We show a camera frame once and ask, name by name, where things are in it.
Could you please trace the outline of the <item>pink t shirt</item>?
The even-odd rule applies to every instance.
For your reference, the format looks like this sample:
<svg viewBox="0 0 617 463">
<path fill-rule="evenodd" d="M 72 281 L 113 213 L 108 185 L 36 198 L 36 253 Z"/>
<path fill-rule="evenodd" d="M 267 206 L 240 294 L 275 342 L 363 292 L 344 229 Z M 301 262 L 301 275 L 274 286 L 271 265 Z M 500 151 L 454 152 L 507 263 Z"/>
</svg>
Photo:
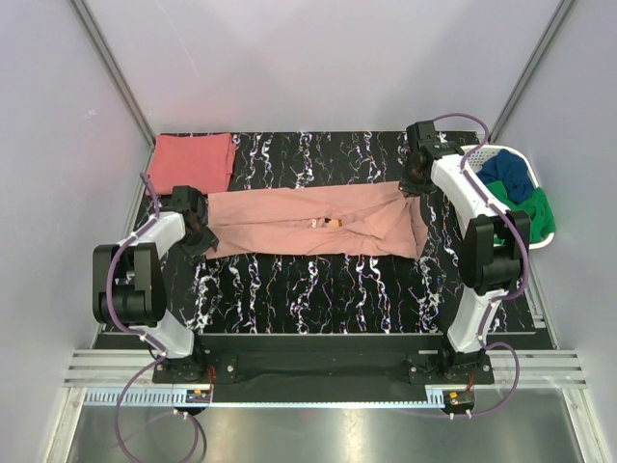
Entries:
<svg viewBox="0 0 617 463">
<path fill-rule="evenodd" d="M 398 183 L 274 188 L 212 194 L 208 259 L 243 254 L 421 257 L 428 228 L 420 198 Z"/>
</svg>

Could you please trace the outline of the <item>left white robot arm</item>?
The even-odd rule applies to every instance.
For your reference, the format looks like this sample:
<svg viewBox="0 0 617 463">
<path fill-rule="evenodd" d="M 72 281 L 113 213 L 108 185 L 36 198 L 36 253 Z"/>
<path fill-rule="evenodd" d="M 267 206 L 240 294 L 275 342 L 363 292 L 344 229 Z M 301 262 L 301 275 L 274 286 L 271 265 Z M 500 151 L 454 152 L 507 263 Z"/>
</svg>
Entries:
<svg viewBox="0 0 617 463">
<path fill-rule="evenodd" d="M 116 244 L 93 252 L 93 315 L 101 324 L 134 334 L 166 359 L 189 382 L 207 373 L 196 335 L 168 309 L 160 260 L 174 246 L 192 259 L 216 248 L 207 224 L 207 197 L 190 186 L 176 186 L 168 204 Z"/>
</svg>

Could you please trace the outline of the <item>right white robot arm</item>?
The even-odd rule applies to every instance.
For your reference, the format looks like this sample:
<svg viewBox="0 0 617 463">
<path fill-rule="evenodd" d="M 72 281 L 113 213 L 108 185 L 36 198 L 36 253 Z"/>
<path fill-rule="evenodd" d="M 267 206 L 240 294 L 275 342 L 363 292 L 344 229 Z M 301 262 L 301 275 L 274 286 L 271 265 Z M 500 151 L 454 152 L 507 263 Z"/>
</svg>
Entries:
<svg viewBox="0 0 617 463">
<path fill-rule="evenodd" d="M 407 196 L 441 190 L 457 213 L 463 234 L 459 274 L 464 293 L 447 330 L 450 350 L 438 358 L 443 379 L 469 375 L 468 354 L 486 348 L 488 325 L 500 302 L 518 297 L 529 276 L 530 218 L 490 192 L 469 165 L 477 148 L 443 142 L 433 121 L 406 128 L 409 152 L 399 189 Z"/>
</svg>

